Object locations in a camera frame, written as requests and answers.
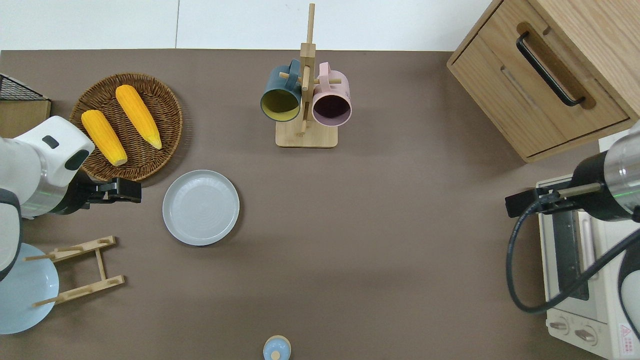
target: pink mug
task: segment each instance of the pink mug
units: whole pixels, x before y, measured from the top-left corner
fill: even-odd
[[[329,84],[329,79],[340,79],[340,84]],[[320,64],[320,84],[314,88],[312,114],[325,126],[340,126],[351,118],[351,95],[347,77],[331,70],[329,63]]]

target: corn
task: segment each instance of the corn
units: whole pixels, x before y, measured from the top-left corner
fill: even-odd
[[[162,149],[160,133],[154,118],[136,89],[131,85],[120,85],[116,88],[116,99],[142,138],[156,149]]]
[[[95,145],[113,166],[117,167],[127,162],[127,154],[122,144],[100,110],[85,111],[81,120]]]

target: white wall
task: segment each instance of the white wall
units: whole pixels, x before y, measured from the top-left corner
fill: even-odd
[[[490,0],[316,0],[318,49],[452,51]],[[0,0],[0,49],[299,49],[302,0]]]

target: oven window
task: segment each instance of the oven window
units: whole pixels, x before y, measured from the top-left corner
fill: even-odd
[[[555,213],[552,216],[556,241],[558,287],[560,291],[564,291],[580,275],[578,213],[577,211],[565,211]],[[589,285],[582,285],[570,297],[589,300]]]

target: wicker basket tray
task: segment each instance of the wicker basket tray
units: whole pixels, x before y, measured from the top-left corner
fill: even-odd
[[[127,115],[116,100],[116,87],[128,84],[133,86],[153,116],[163,148],[157,150],[142,139]],[[111,127],[127,153],[127,163],[113,166],[96,149],[83,163],[82,169],[90,176],[109,180],[112,177],[139,181],[155,174],[169,162],[175,153],[182,135],[182,109],[175,95],[160,80],[149,75],[126,73],[116,74],[100,80],[91,86],[78,99],[70,121],[87,136],[81,122],[86,110],[100,110],[109,120]]]

